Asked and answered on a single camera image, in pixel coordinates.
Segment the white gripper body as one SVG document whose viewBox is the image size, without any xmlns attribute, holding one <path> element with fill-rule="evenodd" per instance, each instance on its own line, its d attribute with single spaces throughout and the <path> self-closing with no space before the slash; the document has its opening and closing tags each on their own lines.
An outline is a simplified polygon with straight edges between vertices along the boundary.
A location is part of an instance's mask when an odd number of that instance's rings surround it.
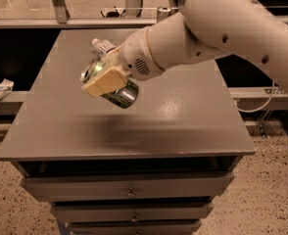
<svg viewBox="0 0 288 235">
<path fill-rule="evenodd" d="M 130 34 L 121 44 L 119 61 L 137 80 L 148 80 L 165 71 L 155 62 L 149 49 L 148 27 Z"/>
</svg>

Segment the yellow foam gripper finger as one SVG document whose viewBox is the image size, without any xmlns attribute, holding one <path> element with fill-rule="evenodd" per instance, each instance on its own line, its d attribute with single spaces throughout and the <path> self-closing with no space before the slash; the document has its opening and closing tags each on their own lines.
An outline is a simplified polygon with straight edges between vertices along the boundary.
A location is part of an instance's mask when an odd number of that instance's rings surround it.
<svg viewBox="0 0 288 235">
<path fill-rule="evenodd" d="M 109 64 L 116 66 L 120 63 L 119 61 L 119 53 L 120 53 L 120 47 L 117 47 L 109 52 L 105 52 L 104 50 L 101 50 L 99 47 L 95 48 L 96 50 L 96 59 L 95 62 L 103 62 L 104 64 Z"/>
<path fill-rule="evenodd" d="M 129 77 L 130 72 L 122 66 L 96 66 L 81 88 L 90 96 L 99 97 L 124 88 Z"/>
</svg>

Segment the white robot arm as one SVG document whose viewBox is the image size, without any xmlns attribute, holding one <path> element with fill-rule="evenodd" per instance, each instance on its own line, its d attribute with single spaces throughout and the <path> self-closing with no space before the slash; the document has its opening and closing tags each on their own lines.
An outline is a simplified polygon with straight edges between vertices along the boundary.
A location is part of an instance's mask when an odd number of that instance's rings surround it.
<svg viewBox="0 0 288 235">
<path fill-rule="evenodd" d="M 95 39 L 100 58 L 81 75 L 93 97 L 148 80 L 177 65 L 236 55 L 288 92 L 288 24 L 258 0 L 185 0 L 183 11 L 129 35 L 121 45 Z"/>
</svg>

